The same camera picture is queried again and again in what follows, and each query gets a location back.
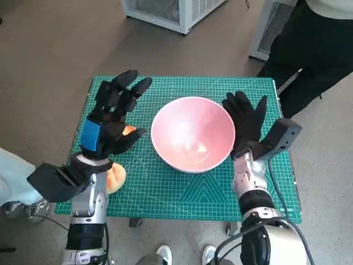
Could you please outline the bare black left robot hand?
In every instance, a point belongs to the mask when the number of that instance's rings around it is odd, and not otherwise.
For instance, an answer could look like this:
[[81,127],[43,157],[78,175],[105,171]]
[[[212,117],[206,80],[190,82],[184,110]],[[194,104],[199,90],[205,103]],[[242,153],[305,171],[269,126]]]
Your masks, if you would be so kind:
[[83,124],[81,149],[85,157],[103,160],[111,154],[126,152],[145,134],[143,128],[123,134],[127,114],[152,84],[152,79],[146,77],[129,89],[137,77],[137,70],[128,70],[111,81],[102,81],[95,96],[95,107]]

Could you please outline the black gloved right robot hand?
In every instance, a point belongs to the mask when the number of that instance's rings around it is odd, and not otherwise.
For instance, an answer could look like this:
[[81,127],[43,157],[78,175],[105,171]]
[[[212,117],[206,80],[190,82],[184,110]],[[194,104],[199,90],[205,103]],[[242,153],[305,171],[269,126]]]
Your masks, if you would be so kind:
[[222,105],[231,116],[236,131],[231,159],[235,159],[238,154],[247,149],[252,151],[255,158],[260,157],[264,151],[260,137],[266,115],[267,96],[262,96],[257,107],[254,108],[244,92],[228,92]]

